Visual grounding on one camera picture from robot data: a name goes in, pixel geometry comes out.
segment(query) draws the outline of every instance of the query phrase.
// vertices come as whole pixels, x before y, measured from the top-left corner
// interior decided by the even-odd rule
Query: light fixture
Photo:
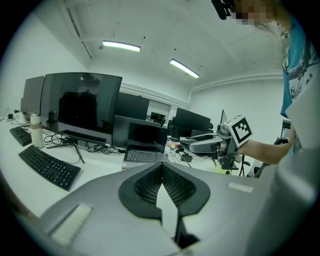
[[[122,48],[122,49],[127,49],[135,52],[140,52],[141,47],[128,44],[128,43],[123,43],[123,42],[112,42],[112,41],[103,41],[102,42],[104,46],[109,46],[109,47],[117,47],[117,48]]]
[[[176,66],[177,68],[183,70],[184,72],[188,73],[189,75],[193,76],[194,78],[199,78],[200,77],[196,72],[193,72],[190,68],[186,67],[185,65],[183,65],[179,61],[176,61],[175,59],[172,59],[170,61],[170,64],[172,64],[172,65]]]

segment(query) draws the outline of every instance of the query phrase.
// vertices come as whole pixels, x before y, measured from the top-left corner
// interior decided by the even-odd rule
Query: white marker cube
[[[224,122],[224,127],[229,130],[238,148],[252,136],[252,131],[244,115],[236,115]]]

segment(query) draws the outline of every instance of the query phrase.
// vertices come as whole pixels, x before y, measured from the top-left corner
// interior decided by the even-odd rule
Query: laptop screen
[[[168,129],[147,124],[130,123],[128,149],[164,152]]]

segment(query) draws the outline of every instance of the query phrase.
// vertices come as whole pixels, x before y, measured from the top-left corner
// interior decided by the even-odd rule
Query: blue shirt
[[[319,56],[310,39],[306,37],[304,28],[291,15],[290,47],[288,51],[288,67],[283,69],[284,93],[281,115],[286,115],[287,108],[301,95],[313,79],[313,74],[319,71]],[[290,153],[302,149],[300,140],[295,133],[294,143]]]

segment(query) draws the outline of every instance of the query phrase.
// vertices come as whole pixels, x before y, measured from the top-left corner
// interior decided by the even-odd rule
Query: desk
[[[74,164],[80,167],[81,171],[74,180],[70,191],[65,191],[45,180],[18,156],[18,154],[29,147],[29,145],[22,147],[11,135],[10,129],[18,125],[13,124],[14,122],[6,122],[4,120],[0,122],[0,169],[19,200],[37,217],[40,217],[50,206],[83,184],[93,179],[122,171],[124,154],[113,153],[105,155],[101,152],[90,153],[79,147],[85,164],[81,161]],[[59,160],[69,163],[74,163],[79,159],[78,155],[70,147],[51,149],[43,147],[41,150]],[[193,160],[190,163],[193,168],[214,172],[215,164],[211,159],[203,159],[193,153],[190,153],[190,155],[193,156]],[[172,156],[168,158],[171,162],[174,162]],[[178,162],[177,160],[176,162],[188,166],[186,162]],[[177,221],[178,211],[163,186],[161,186],[158,193],[157,206],[161,208],[163,212],[163,227],[170,236],[174,236],[174,223]]]

